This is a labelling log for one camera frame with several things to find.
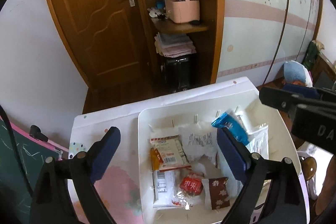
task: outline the wooden shelf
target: wooden shelf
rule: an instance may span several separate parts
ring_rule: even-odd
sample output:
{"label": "wooden shelf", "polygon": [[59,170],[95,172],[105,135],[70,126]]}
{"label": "wooden shelf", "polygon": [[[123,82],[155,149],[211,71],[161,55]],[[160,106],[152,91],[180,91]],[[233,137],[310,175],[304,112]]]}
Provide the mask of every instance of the wooden shelf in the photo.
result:
{"label": "wooden shelf", "polygon": [[176,24],[170,19],[160,20],[157,18],[151,18],[157,30],[165,34],[175,34],[175,33],[192,33],[192,32],[203,32],[209,30],[206,25],[191,25],[189,23]]}

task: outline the green chalkboard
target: green chalkboard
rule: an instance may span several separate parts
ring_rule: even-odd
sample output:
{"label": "green chalkboard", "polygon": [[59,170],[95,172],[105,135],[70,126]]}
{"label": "green chalkboard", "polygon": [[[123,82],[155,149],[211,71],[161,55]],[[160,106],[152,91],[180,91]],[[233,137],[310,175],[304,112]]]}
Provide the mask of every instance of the green chalkboard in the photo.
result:
{"label": "green chalkboard", "polygon": [[[31,187],[34,189],[45,159],[59,158],[50,150],[18,133],[13,128],[17,148]],[[0,120],[0,192],[22,224],[29,223],[31,197],[25,187],[5,124]]]}

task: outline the brown round object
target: brown round object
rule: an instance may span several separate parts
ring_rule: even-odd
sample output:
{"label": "brown round object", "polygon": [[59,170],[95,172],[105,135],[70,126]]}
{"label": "brown round object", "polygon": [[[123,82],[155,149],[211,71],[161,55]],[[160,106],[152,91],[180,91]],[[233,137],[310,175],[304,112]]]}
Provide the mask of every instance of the brown round object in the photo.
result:
{"label": "brown round object", "polygon": [[317,163],[313,157],[307,157],[301,162],[302,172],[305,181],[310,180],[316,173]]}

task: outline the white plastic bin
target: white plastic bin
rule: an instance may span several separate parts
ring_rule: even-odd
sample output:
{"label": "white plastic bin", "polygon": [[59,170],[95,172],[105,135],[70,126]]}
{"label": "white plastic bin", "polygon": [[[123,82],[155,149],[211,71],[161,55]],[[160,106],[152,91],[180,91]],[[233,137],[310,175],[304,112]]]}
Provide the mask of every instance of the white plastic bin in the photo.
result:
{"label": "white plastic bin", "polygon": [[[238,105],[239,109],[244,110],[248,115],[251,126],[268,123],[269,159],[281,161],[284,157],[289,157],[293,160],[297,174],[300,174],[300,161],[285,123],[276,109],[262,105],[256,91],[250,90],[199,102],[146,109],[139,114],[138,118],[139,177],[144,224],[212,224],[223,220],[231,207],[219,211],[207,210],[204,204],[196,205],[190,210],[153,208],[154,183],[149,139],[164,136],[159,136],[157,133],[153,135],[149,125],[155,131],[170,128],[173,135],[175,131],[172,128],[172,120],[174,126],[179,127],[193,123],[197,114],[198,121],[213,122],[218,110],[221,114],[229,108],[236,109]],[[262,191],[257,204],[263,203],[266,196],[267,191]],[[235,199],[230,199],[231,206],[234,201]]]}

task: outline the barcode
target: barcode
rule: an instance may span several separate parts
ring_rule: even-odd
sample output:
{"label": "barcode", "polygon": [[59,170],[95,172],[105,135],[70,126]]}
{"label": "barcode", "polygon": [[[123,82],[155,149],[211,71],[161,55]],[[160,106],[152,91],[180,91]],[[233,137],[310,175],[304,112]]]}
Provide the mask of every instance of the barcode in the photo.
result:
{"label": "barcode", "polygon": [[176,162],[175,157],[166,157],[163,160],[164,160],[165,164],[166,163],[171,163],[171,162]]}
{"label": "barcode", "polygon": [[157,179],[166,179],[165,172],[157,172]]}

